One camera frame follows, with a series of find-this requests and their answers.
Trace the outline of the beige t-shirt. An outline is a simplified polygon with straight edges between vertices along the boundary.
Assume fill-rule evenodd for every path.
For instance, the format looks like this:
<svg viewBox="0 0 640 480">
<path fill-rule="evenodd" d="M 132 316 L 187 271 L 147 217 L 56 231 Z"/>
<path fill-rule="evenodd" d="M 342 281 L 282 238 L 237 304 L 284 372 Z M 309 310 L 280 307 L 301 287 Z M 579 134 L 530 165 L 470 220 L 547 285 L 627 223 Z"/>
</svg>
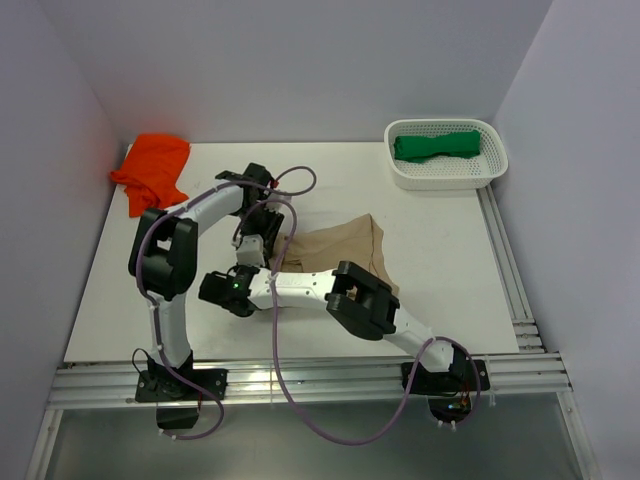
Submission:
<svg viewBox="0 0 640 480">
<path fill-rule="evenodd" d="M 334 270 L 341 261 L 350 261 L 386 282 L 395 296 L 399 287 L 391 280 L 384 263 L 383 230 L 370 214 L 347 223 L 296 233 L 285 250 L 288 234 L 277 236 L 269 265 L 273 266 L 284 250 L 280 271 L 313 273 Z"/>
</svg>

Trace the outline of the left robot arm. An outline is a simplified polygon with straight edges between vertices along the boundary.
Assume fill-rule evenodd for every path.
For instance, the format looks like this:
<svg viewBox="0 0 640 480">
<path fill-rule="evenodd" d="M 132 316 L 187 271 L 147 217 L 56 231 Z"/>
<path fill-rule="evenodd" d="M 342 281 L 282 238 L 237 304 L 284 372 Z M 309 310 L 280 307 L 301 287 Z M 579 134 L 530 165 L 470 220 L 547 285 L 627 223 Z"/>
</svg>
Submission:
<svg viewBox="0 0 640 480">
<path fill-rule="evenodd" d="M 139 386 L 163 400 L 193 396 L 200 384 L 186 332 L 186 293 L 198 264 L 202 233 L 226 216 L 240 218 L 234 236 L 236 263 L 226 273 L 205 276 L 205 301 L 239 317 L 255 311 L 249 284 L 268 265 L 283 214 L 268 206 L 279 180 L 251 163 L 243 173 L 223 171 L 212 186 L 167 210 L 150 208 L 140 218 L 128 269 L 151 311 L 152 347 Z"/>
</svg>

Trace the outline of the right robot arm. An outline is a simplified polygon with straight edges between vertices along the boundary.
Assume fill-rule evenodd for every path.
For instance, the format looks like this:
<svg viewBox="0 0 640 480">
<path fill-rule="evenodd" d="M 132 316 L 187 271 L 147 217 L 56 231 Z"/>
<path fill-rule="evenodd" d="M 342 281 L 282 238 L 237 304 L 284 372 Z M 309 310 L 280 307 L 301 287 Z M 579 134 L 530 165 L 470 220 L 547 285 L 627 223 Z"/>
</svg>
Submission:
<svg viewBox="0 0 640 480">
<path fill-rule="evenodd" d="M 351 261 L 313 273 L 235 266 L 229 273 L 207 274 L 198 298 L 241 318 L 282 308 L 325 311 L 356 338 L 386 341 L 419 357 L 421 367 L 443 389 L 457 388 L 468 374 L 459 347 L 438 340 L 431 328 L 401 307 L 388 283 Z"/>
</svg>

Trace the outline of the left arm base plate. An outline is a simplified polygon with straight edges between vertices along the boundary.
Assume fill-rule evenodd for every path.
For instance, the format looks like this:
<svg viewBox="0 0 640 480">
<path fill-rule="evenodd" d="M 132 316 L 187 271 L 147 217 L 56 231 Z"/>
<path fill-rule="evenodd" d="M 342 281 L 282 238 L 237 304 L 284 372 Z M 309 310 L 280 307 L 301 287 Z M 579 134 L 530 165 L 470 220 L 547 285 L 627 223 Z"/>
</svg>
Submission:
<svg viewBox="0 0 640 480">
<path fill-rule="evenodd" d="M 223 400 L 227 375 L 226 369 L 196 369 L 187 375 L 187 379 L 211 392 L 217 399 Z M 144 370 L 139 375 L 134 399 L 137 403 L 167 403 L 209 400 L 209 397 L 167 372 L 151 373 Z"/>
</svg>

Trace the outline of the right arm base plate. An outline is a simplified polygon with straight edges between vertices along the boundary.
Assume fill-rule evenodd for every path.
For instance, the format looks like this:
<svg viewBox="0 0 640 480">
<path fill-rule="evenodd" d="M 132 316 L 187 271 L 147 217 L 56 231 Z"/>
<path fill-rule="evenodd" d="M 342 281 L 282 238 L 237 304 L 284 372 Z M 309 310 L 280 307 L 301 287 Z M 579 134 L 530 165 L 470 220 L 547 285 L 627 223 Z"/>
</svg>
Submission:
<svg viewBox="0 0 640 480">
<path fill-rule="evenodd" d="M 463 391 L 475 391 L 478 373 L 480 391 L 491 388 L 486 363 L 474 360 L 476 368 L 471 366 L 471 360 L 464 355 L 455 355 L 453 363 L 446 372 L 430 372 L 420 365 L 415 373 L 410 392 L 416 395 L 448 396 Z"/>
</svg>

